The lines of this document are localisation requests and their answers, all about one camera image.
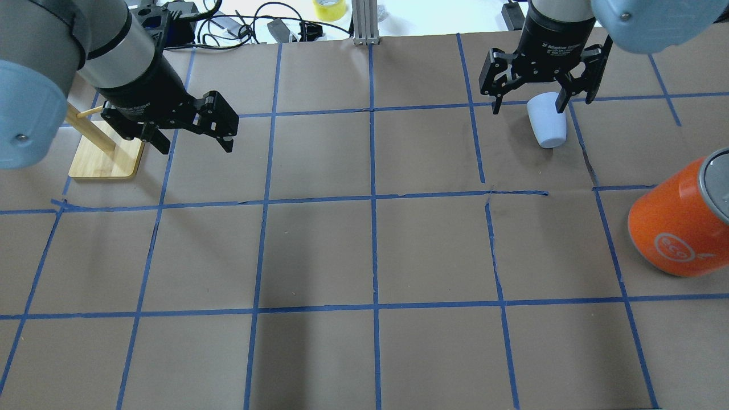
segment orange cylinder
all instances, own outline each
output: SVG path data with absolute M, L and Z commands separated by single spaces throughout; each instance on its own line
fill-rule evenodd
M 666 273 L 700 276 L 729 266 L 729 148 L 638 199 L 628 230 L 638 251 Z

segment grid square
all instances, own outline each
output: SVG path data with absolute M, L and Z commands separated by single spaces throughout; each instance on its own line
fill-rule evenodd
M 54 214 L 0 215 L 0 314 L 22 314 Z
M 531 409 L 648 409 L 622 303 L 507 308 L 519 402 Z
M 351 40 L 288 43 L 282 47 L 277 111 L 370 105 L 366 47 L 352 47 Z
M 666 100 L 576 103 L 590 162 L 601 185 L 651 185 L 694 160 Z
M 592 192 L 494 196 L 491 217 L 506 299 L 620 296 Z
M 271 198 L 358 196 L 370 191 L 367 113 L 276 119 Z
M 261 206 L 166 209 L 145 310 L 253 307 Z
M 180 131 L 165 202 L 263 199 L 269 139 L 270 118 L 241 118 L 233 152 L 209 136 Z
M 496 300 L 485 196 L 377 202 L 380 303 Z
M 0 396 L 14 409 L 113 409 L 130 318 L 29 320 Z
M 143 317 L 123 409 L 243 408 L 250 315 Z
M 567 141 L 545 150 L 537 143 L 525 105 L 505 105 L 498 115 L 491 114 L 490 107 L 477 107 L 486 186 L 494 190 L 591 188 L 569 112 L 567 116 Z
M 482 190 L 468 108 L 375 113 L 377 193 Z
M 729 408 L 729 300 L 633 303 L 658 403 Z
M 133 312 L 154 211 L 64 214 L 31 313 Z
M 268 207 L 261 307 L 372 303 L 369 201 Z
M 5 363 L 15 340 L 15 333 L 20 320 L 0 320 L 0 363 Z
M 716 93 L 729 91 L 729 79 L 725 67 L 729 61 L 726 44 L 729 24 L 712 24 L 697 37 L 679 46 L 667 47 L 654 55 L 668 92 Z M 696 61 L 701 65 L 699 72 L 687 69 L 681 62 Z
M 247 45 L 226 53 L 196 53 L 187 91 L 218 90 L 238 114 L 271 112 L 278 45 Z
M 171 131 L 163 133 L 172 139 Z M 162 155 L 152 145 L 145 144 L 139 168 L 133 177 L 88 180 L 71 178 L 66 197 L 71 204 L 78 206 L 158 205 L 168 159 L 168 155 Z
M 512 409 L 501 310 L 380 310 L 383 409 Z
M 58 129 L 50 151 L 39 163 L 21 169 L 3 169 L 0 209 L 49 209 L 59 199 L 81 134 L 71 127 Z
M 729 96 L 673 98 L 672 101 L 695 158 L 705 157 L 729 145 L 729 116 L 726 115 Z
M 373 47 L 375 105 L 468 102 L 456 36 L 386 37 Z
M 258 317 L 251 410 L 375 408 L 371 311 Z
M 729 268 L 695 278 L 666 274 L 650 264 L 633 245 L 628 232 L 628 213 L 647 190 L 600 192 L 623 281 L 631 296 L 729 293 Z

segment white cup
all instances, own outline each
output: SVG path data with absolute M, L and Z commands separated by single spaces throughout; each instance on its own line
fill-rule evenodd
M 543 93 L 526 103 L 531 129 L 542 148 L 556 148 L 567 140 L 567 113 L 557 113 L 558 93 Z

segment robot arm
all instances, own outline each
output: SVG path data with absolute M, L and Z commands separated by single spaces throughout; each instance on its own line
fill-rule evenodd
M 613 41 L 632 53 L 657 53 L 701 33 L 726 6 L 727 0 L 529 0 L 516 51 L 488 52 L 480 92 L 495 98 L 494 114 L 506 93 L 527 82 L 559 82 L 557 112 L 582 91 L 589 104 L 597 95 Z M 596 19 L 609 36 L 604 45 L 585 47 Z M 580 63 L 585 69 L 574 77 L 571 71 Z
M 166 154 L 160 129 L 185 128 L 231 152 L 235 111 L 216 91 L 188 94 L 162 54 L 179 14 L 152 3 L 132 13 L 124 0 L 0 1 L 0 168 L 43 159 L 76 70 L 107 100 L 101 115 L 122 138 Z

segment wooden base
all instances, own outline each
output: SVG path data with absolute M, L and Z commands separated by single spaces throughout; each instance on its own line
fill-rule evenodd
M 113 150 L 103 151 L 85 136 L 76 150 L 69 176 L 74 179 L 127 179 L 136 174 L 144 143 L 139 139 L 127 141 L 117 134 L 106 121 L 93 121 L 116 144 Z

